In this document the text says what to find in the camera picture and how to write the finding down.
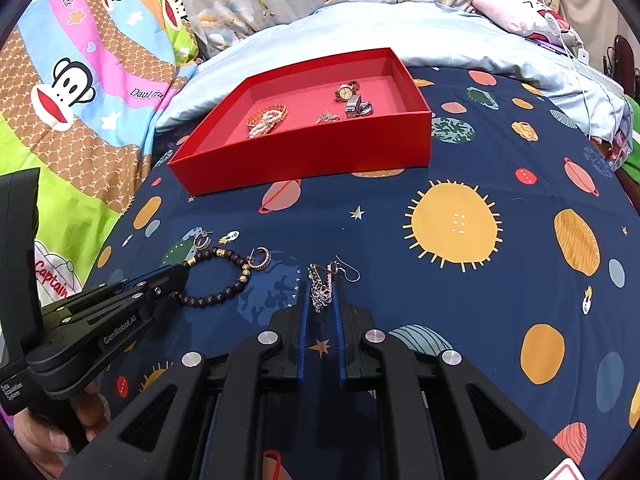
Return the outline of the person left hand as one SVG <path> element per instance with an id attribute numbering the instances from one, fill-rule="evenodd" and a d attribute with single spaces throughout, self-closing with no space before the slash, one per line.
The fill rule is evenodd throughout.
<path id="1" fill-rule="evenodd" d="M 76 396 L 75 412 L 89 442 L 107 426 L 104 404 L 96 382 L 89 384 Z M 65 468 L 60 456 L 72 452 L 66 434 L 58 427 L 35 418 L 29 410 L 15 415 L 13 426 L 14 437 L 44 478 L 57 479 Z"/>

